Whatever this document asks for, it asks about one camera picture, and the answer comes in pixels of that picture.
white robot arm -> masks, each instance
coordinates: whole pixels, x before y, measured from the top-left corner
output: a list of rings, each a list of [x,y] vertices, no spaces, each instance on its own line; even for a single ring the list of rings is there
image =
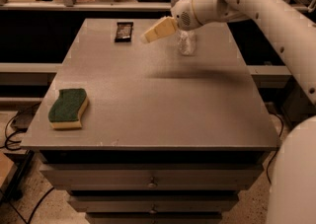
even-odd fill
[[[282,0],[180,0],[171,9],[181,30],[252,19],[316,105],[316,24]]]
[[[316,25],[282,0],[180,0],[172,15],[185,31],[252,19],[316,106]],[[276,156],[267,224],[316,223],[315,135],[316,116],[284,140]]]

drawer handle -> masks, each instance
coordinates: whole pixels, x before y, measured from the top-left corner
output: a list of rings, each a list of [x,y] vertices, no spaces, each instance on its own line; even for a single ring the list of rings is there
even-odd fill
[[[157,210],[155,209],[155,205],[153,205],[151,207],[151,210],[149,211],[150,214],[156,214],[157,213]]]
[[[155,183],[155,178],[154,177],[150,178],[150,183],[148,184],[148,187],[149,188],[157,188],[158,187],[158,185]]]

cable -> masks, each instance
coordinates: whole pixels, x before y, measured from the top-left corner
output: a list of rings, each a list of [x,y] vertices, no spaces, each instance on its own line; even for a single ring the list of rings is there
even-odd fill
[[[1,191],[2,195],[7,199],[5,193],[2,191],[1,188],[0,188],[0,191]],[[8,200],[8,203],[16,211],[16,213],[18,213],[18,215],[21,217],[21,219],[24,221],[24,223],[28,224],[27,220],[21,215],[21,213],[17,210],[16,207],[14,207],[14,205],[9,200]]]
[[[6,139],[5,143],[4,143],[4,146],[5,146],[5,148],[6,148],[7,150],[10,150],[10,151],[17,151],[17,150],[20,150],[20,149],[21,149],[20,147],[18,147],[18,148],[11,148],[11,147],[10,147],[10,146],[13,145],[13,144],[21,143],[20,140],[19,140],[19,141],[10,140],[11,137],[13,137],[14,135],[19,134],[19,133],[25,133],[25,131],[23,131],[23,130],[15,131],[15,132],[13,132],[12,134],[10,134],[10,135],[7,137],[7,139]]]
[[[10,135],[8,135],[8,126],[15,118],[19,117],[21,114],[23,114],[23,113],[25,113],[25,112],[27,112],[29,110],[32,110],[34,107],[39,106],[39,105],[40,105],[40,103],[36,103],[36,104],[31,105],[30,107],[24,109],[23,111],[18,111],[18,113],[15,116],[13,116],[12,118],[9,119],[9,121],[7,122],[7,124],[5,126],[5,129],[4,129],[4,135],[5,135],[5,139],[6,139],[5,140],[5,144],[3,146],[1,146],[0,149],[6,148],[9,151],[21,150],[20,147],[18,147],[18,148],[10,148],[10,146],[13,145],[13,144],[21,143],[21,141],[14,141],[14,140],[10,140],[10,139],[14,135],[19,134],[19,133],[25,133],[26,131],[25,130],[18,130],[18,131],[15,131],[15,132],[11,133]]]
[[[36,213],[37,209],[39,208],[41,202],[54,190],[54,187],[50,188],[45,194],[44,196],[39,200],[39,202],[37,203],[36,207],[33,209],[31,216],[29,218],[29,221],[27,224],[31,224],[31,221],[34,217],[34,214]]]
[[[280,116],[278,116],[278,115],[277,115],[276,113],[274,113],[274,112],[269,112],[269,114],[274,115],[275,117],[277,117],[277,118],[279,119],[280,124],[281,124],[281,127],[280,127],[280,131],[279,131],[278,137],[281,137],[281,136],[282,136],[282,133],[283,133],[283,130],[284,130],[284,122],[283,122],[282,118],[281,118]],[[269,167],[270,167],[272,161],[274,160],[274,158],[276,157],[277,152],[278,152],[278,150],[275,151],[275,153],[273,154],[273,156],[272,156],[271,159],[269,160],[268,165],[267,165],[267,168],[266,168],[267,179],[268,179],[270,185],[271,185],[272,183],[271,183],[271,179],[270,179],[270,175],[269,175]]]
[[[35,208],[33,209],[29,220],[27,221],[22,214],[17,210],[16,207],[14,207],[14,205],[8,200],[8,198],[6,197],[5,193],[2,191],[2,189],[0,188],[1,193],[3,194],[3,196],[8,200],[9,205],[16,211],[16,213],[21,217],[21,219],[24,221],[24,223],[26,224],[31,224],[31,221],[34,217],[34,214],[36,213],[36,211],[38,210],[40,204],[42,203],[42,201],[54,190],[54,187],[50,188],[43,196],[42,198],[39,200],[39,202],[37,203],[37,205],[35,206]]]

sponge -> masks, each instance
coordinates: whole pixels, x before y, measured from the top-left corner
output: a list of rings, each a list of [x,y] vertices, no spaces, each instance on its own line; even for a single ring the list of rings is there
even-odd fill
[[[168,37],[176,32],[178,29],[177,22],[173,17],[163,17],[158,20],[152,27],[150,27],[144,34],[141,35],[140,40],[143,43],[149,43],[158,38]]]
[[[84,89],[61,89],[59,97],[52,105],[48,119],[54,129],[81,128],[81,115],[88,106],[88,96]]]

green sponge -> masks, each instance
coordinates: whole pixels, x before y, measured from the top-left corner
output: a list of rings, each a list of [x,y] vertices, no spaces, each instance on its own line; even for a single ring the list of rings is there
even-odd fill
[[[48,119],[54,129],[81,128],[81,115],[88,106],[84,89],[61,89],[59,97],[51,107]]]

